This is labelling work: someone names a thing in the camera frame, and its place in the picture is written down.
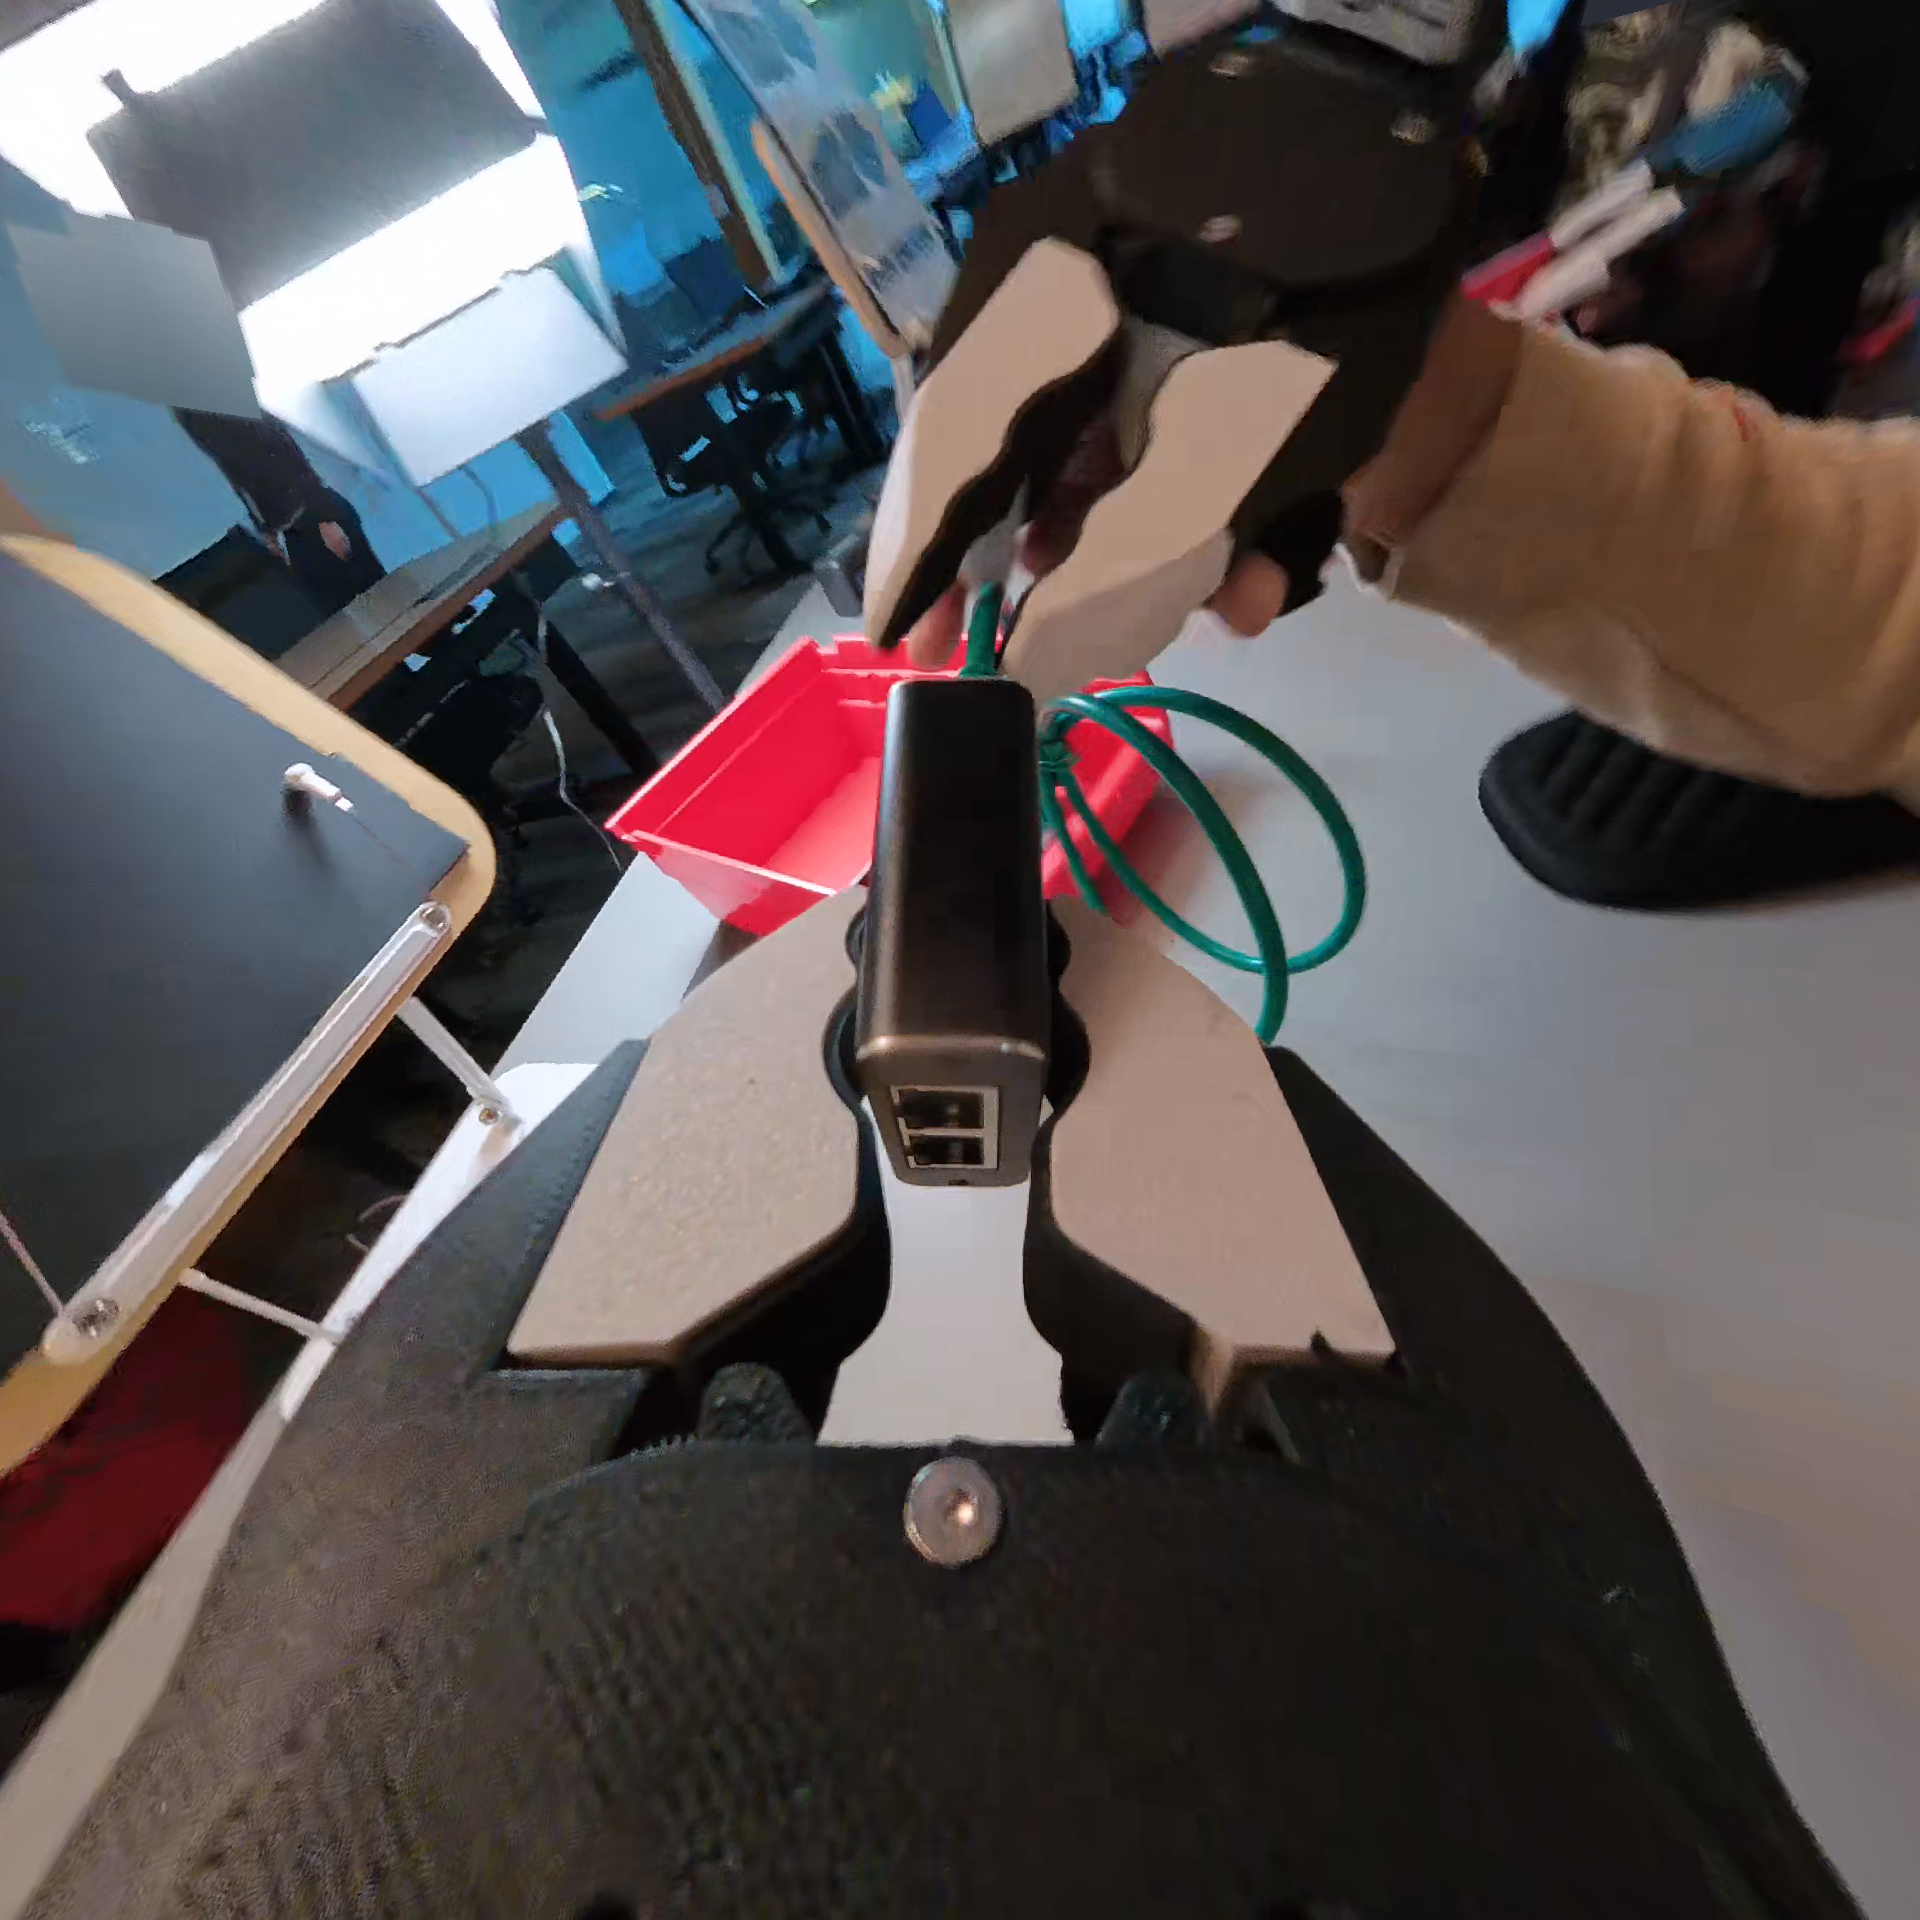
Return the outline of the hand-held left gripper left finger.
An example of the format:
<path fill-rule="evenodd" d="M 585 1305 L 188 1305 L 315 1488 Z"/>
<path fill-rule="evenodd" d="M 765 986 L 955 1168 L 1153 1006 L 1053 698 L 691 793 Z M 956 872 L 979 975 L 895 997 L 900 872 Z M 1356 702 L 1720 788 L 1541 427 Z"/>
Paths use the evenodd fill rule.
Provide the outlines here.
<path fill-rule="evenodd" d="M 688 1366 L 854 1225 L 829 1016 L 854 986 L 861 908 L 846 888 L 745 946 L 646 1043 L 507 1356 Z"/>

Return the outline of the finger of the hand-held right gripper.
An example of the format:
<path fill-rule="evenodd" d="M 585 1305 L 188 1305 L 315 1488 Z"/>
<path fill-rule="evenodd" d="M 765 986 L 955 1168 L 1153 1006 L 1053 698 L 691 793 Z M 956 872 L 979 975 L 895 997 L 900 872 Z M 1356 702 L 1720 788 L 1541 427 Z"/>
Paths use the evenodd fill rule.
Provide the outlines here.
<path fill-rule="evenodd" d="M 1104 266 L 1038 240 L 922 376 L 870 540 L 861 625 L 897 647 L 962 578 L 974 548 L 1038 505 L 1120 376 L 1120 307 Z"/>
<path fill-rule="evenodd" d="M 1280 340 L 1178 361 L 1151 403 L 1136 467 L 1023 598 L 1010 681 L 1055 702 L 1160 661 L 1222 589 L 1234 512 L 1333 376 L 1333 361 Z"/>

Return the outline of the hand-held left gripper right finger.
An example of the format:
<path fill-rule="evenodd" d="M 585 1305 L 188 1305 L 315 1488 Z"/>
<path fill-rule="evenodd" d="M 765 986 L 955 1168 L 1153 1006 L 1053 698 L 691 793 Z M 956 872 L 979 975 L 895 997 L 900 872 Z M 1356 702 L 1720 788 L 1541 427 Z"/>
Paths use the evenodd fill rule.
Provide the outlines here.
<path fill-rule="evenodd" d="M 1217 1413 L 1258 1373 L 1399 1341 L 1255 1028 L 1136 932 L 1055 908 L 1065 1098 L 1033 1150 L 1033 1327 L 1067 1397 L 1147 1373 Z"/>

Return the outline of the red plastic bin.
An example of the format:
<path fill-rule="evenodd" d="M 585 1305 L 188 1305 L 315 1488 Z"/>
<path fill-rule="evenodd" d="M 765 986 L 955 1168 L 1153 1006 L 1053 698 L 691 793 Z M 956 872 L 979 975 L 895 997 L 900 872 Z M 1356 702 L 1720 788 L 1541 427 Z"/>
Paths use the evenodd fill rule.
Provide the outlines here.
<path fill-rule="evenodd" d="M 967 681 L 962 647 L 939 670 L 913 670 L 861 638 L 794 645 L 612 815 L 612 833 L 754 936 L 846 888 L 870 893 L 886 710 L 900 681 Z M 1136 739 L 1153 747 L 1172 733 L 1136 706 L 1147 692 L 1147 673 L 1093 681 L 1053 712 L 1065 769 L 1038 756 L 1044 897 L 1092 882 L 1160 788 Z"/>

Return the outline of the black ethernet adapter box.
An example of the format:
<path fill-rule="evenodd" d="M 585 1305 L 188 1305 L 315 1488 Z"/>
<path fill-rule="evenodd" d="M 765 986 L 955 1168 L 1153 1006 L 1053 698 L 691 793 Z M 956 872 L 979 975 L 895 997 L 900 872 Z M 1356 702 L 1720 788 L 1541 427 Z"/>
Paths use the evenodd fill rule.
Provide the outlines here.
<path fill-rule="evenodd" d="M 852 1026 L 852 1073 L 897 1179 L 1026 1187 L 1048 1061 L 1038 710 L 1011 681 L 900 681 Z"/>

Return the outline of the person's right forearm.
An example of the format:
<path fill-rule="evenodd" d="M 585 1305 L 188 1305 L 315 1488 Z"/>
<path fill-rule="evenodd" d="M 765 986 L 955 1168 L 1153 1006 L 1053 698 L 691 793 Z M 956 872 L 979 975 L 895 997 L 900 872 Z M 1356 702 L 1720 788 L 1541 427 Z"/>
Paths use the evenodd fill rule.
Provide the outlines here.
<path fill-rule="evenodd" d="M 1916 419 L 1521 327 L 1496 427 L 1356 573 L 1659 756 L 1916 810 Z"/>

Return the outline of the black office chair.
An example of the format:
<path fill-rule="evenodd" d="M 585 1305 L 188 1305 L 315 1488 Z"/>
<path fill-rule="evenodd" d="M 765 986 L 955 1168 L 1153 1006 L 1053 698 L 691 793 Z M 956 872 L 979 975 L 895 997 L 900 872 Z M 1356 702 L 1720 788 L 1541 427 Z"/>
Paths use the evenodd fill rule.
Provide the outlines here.
<path fill-rule="evenodd" d="M 794 580 L 806 558 L 791 546 L 788 518 L 806 518 L 819 536 L 829 512 L 819 490 L 797 482 L 779 454 L 797 440 L 804 416 L 788 393 L 735 396 L 732 412 L 713 390 L 673 390 L 631 412 L 661 492 L 691 501 L 723 492 L 732 517 L 702 548 L 710 578 L 720 578 L 726 548 L 754 580 Z"/>

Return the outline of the red and white marker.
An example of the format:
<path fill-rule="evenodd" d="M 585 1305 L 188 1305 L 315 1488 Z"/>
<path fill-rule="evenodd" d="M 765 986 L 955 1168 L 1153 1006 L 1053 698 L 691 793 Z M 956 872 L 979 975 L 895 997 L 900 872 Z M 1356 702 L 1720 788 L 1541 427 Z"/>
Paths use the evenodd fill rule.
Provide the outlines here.
<path fill-rule="evenodd" d="M 1548 229 L 1516 241 L 1513 248 L 1463 273 L 1461 294 L 1472 305 L 1510 305 L 1525 277 L 1545 268 L 1550 254 L 1566 251 L 1572 241 L 1613 222 L 1616 214 L 1635 205 L 1648 192 L 1656 192 L 1651 167 L 1647 159 L 1627 162 L 1603 186 L 1561 214 Z"/>
<path fill-rule="evenodd" d="M 1635 205 L 1616 214 L 1613 222 L 1572 241 L 1566 251 L 1550 254 L 1516 297 L 1506 315 L 1525 325 L 1573 315 L 1606 291 L 1613 266 L 1647 248 L 1659 232 L 1684 217 L 1684 196 L 1672 186 L 1641 196 Z"/>

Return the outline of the light stand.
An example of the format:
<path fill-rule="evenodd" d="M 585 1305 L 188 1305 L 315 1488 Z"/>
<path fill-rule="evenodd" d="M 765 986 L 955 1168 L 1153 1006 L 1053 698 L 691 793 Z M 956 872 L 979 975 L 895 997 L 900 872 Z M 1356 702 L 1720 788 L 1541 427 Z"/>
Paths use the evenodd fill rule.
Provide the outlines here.
<path fill-rule="evenodd" d="M 728 706 L 728 696 L 710 673 L 704 661 L 685 645 L 684 630 L 677 630 L 671 612 L 663 607 L 661 595 L 640 578 L 636 565 L 631 562 L 626 548 L 613 540 L 612 526 L 597 512 L 595 501 L 581 487 L 581 480 L 567 472 L 557 444 L 551 439 L 548 420 L 526 426 L 515 430 L 515 444 L 531 457 L 543 477 L 551 482 L 554 497 L 565 505 L 565 517 L 575 518 L 595 548 L 601 573 L 612 578 L 619 601 L 649 627 L 663 653 L 673 661 L 685 687 L 699 696 L 710 716 L 720 716 Z"/>

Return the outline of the white softbox panel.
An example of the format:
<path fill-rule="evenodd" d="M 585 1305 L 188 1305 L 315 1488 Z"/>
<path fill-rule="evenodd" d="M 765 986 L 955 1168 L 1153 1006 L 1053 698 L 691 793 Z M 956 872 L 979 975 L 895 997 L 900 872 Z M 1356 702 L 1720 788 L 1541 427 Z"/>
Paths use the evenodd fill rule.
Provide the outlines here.
<path fill-rule="evenodd" d="M 326 383 L 377 462 L 427 487 L 515 440 L 626 368 L 617 330 L 565 258 L 492 291 Z"/>

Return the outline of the background desk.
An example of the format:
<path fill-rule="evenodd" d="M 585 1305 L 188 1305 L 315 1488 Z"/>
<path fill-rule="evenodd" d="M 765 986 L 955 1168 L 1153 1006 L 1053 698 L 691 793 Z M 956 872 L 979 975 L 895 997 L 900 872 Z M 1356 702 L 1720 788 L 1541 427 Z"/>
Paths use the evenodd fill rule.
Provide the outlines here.
<path fill-rule="evenodd" d="M 326 706 L 353 710 L 405 661 L 427 658 L 479 598 L 518 575 L 561 518 L 561 503 L 548 501 L 400 565 L 274 665 Z"/>

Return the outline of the wooden rimmed board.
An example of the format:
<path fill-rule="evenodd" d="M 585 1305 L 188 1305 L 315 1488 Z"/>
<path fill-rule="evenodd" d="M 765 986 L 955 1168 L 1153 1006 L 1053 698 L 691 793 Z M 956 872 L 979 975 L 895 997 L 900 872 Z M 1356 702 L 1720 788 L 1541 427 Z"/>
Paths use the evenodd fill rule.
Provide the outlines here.
<path fill-rule="evenodd" d="M 3 540 L 3 1472 L 492 885 L 446 783 L 164 589 Z"/>

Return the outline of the black textured pad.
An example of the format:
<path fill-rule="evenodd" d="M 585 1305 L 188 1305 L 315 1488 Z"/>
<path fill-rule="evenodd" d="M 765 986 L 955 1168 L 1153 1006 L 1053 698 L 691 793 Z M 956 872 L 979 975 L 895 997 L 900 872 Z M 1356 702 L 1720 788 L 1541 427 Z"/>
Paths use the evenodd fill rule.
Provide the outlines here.
<path fill-rule="evenodd" d="M 1916 876 L 1916 815 L 1885 797 L 1819 799 L 1656 756 L 1561 712 L 1510 739 L 1478 807 L 1555 897 L 1682 916 Z"/>

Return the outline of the red fabric object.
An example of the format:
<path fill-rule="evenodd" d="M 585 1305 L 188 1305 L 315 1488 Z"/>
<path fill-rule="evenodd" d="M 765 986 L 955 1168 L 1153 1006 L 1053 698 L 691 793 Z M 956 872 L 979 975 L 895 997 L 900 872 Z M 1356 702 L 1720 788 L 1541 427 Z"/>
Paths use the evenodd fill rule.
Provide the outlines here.
<path fill-rule="evenodd" d="M 92 1397 L 3 1481 L 3 1629 L 69 1636 L 150 1572 L 296 1351 L 173 1294 Z"/>

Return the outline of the dark softbox panel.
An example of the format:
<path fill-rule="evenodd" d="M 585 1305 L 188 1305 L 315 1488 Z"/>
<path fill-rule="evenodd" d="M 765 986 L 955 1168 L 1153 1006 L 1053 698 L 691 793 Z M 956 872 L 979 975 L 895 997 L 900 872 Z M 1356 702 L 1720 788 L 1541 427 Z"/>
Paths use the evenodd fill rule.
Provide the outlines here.
<path fill-rule="evenodd" d="M 131 220 L 208 244 L 240 309 L 534 142 L 437 2 L 319 2 L 86 135 Z"/>

